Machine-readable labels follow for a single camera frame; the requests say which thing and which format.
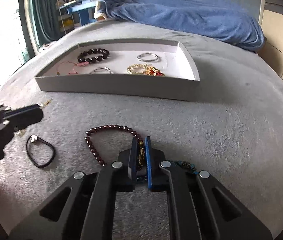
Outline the silver ring bangle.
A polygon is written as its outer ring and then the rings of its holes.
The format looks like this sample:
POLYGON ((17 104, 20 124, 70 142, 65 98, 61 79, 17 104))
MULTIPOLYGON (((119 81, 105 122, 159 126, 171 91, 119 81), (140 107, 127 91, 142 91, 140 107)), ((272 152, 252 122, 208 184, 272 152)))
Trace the silver ring bangle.
POLYGON ((113 72, 108 67, 97 67, 93 69, 89 74, 97 74, 97 73, 103 73, 103 74, 113 74, 113 72))
POLYGON ((159 60, 159 56, 155 53, 142 53, 137 56, 137 60, 140 62, 156 62, 159 60))

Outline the pearl hair clip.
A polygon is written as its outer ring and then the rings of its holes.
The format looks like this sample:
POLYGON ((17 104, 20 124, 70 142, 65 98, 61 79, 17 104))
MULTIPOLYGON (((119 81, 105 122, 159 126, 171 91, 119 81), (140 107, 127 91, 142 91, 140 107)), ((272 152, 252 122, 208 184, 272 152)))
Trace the pearl hair clip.
POLYGON ((40 122, 43 118, 43 109, 51 102, 52 99, 49 99, 44 103, 17 109, 17 124, 14 126, 15 134, 19 137, 23 137, 29 126, 40 122))

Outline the grey cardboard tray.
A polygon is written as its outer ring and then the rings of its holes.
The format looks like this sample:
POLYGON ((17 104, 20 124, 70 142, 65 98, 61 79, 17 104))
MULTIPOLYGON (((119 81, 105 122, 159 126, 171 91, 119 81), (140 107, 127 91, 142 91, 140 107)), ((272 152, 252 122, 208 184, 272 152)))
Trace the grey cardboard tray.
POLYGON ((146 96, 195 101, 200 83, 197 66, 177 41, 114 39, 79 43, 60 53, 35 76, 45 92, 78 92, 146 96), (142 53, 155 53, 156 62, 140 62, 142 53), (89 74, 108 67, 113 74, 89 74))

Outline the white shelf rack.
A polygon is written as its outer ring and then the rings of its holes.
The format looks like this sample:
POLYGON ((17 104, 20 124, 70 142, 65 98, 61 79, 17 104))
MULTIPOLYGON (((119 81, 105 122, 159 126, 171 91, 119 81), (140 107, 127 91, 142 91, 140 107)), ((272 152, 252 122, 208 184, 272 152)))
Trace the white shelf rack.
POLYGON ((73 5, 73 0, 56 0, 56 10, 58 13, 58 23, 61 34, 65 35, 75 29, 75 21, 73 13, 69 12, 68 9, 73 5))

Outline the teal curtain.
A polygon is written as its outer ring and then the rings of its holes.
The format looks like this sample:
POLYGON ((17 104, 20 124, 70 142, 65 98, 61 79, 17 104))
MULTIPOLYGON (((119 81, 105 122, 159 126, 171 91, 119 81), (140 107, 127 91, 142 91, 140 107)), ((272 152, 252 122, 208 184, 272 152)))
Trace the teal curtain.
POLYGON ((30 0, 36 41, 41 47, 61 37, 56 0, 30 0))

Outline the blue desk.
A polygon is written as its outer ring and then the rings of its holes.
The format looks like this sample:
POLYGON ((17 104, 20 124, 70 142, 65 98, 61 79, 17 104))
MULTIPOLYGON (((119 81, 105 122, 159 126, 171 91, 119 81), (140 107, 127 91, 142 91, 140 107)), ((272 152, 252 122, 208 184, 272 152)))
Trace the blue desk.
POLYGON ((96 21, 94 10, 100 0, 73 0, 75 3, 68 9, 69 12, 78 13, 80 24, 85 25, 96 21))

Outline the blue blanket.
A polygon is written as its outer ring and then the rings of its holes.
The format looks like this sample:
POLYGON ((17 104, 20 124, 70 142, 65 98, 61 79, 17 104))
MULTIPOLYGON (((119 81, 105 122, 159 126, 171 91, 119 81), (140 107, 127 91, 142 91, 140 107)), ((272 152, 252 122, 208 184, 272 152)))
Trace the blue blanket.
POLYGON ((101 0, 94 17, 197 34, 254 52, 265 43, 257 20, 225 0, 101 0))

